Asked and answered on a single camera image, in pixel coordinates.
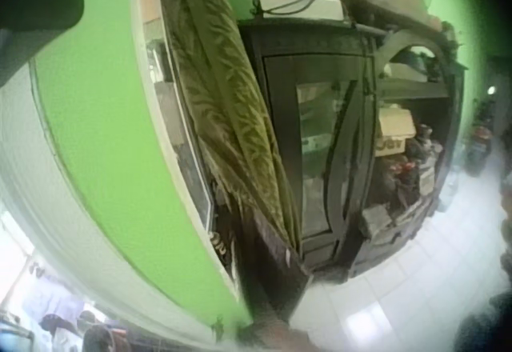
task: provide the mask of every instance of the wooden cabinet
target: wooden cabinet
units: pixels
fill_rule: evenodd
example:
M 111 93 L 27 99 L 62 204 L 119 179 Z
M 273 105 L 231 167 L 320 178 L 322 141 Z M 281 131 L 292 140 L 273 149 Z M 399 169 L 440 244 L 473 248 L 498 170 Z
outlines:
M 443 47 L 400 31 L 343 22 L 270 19 L 242 22 L 242 39 L 270 112 L 302 219 L 302 260 L 313 271 L 357 275 L 388 258 L 421 227 L 437 198 L 460 121 L 460 75 Z M 439 58 L 439 82 L 381 79 L 384 65 L 410 46 Z M 436 187 L 406 220 L 378 236 L 360 229 L 370 204 L 378 108 L 398 102 L 429 124 L 444 151 Z

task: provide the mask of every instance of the white device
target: white device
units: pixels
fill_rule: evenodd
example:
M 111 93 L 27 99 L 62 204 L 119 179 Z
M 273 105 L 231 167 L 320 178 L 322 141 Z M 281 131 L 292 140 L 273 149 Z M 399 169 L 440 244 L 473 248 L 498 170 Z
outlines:
M 344 20 L 340 0 L 259 0 L 265 18 L 311 18 Z

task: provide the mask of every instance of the window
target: window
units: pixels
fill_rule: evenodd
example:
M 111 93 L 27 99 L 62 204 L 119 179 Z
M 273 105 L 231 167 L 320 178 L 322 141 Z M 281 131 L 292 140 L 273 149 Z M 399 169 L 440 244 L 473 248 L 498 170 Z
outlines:
M 0 203 L 0 302 L 9 293 L 34 246 Z
M 148 72 L 153 82 L 169 141 L 174 149 L 186 187 L 208 230 L 212 221 L 213 197 L 207 185 L 202 158 L 189 116 L 168 55 L 160 0 L 139 0 Z

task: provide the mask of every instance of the cabinet shelf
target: cabinet shelf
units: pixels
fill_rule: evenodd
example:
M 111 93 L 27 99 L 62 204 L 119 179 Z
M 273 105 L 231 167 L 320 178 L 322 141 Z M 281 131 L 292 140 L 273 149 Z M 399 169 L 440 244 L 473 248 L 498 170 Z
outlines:
M 448 98 L 442 82 L 412 82 L 411 80 L 386 79 L 378 82 L 381 100 L 416 98 Z

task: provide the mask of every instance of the white tiled floor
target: white tiled floor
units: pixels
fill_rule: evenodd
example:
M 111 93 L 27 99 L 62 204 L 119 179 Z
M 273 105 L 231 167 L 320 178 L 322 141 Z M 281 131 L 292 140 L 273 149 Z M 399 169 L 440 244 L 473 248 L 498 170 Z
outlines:
M 461 175 L 445 213 L 392 258 L 340 286 L 316 284 L 291 319 L 325 350 L 448 352 L 461 320 L 509 287 L 499 256 L 499 155 Z

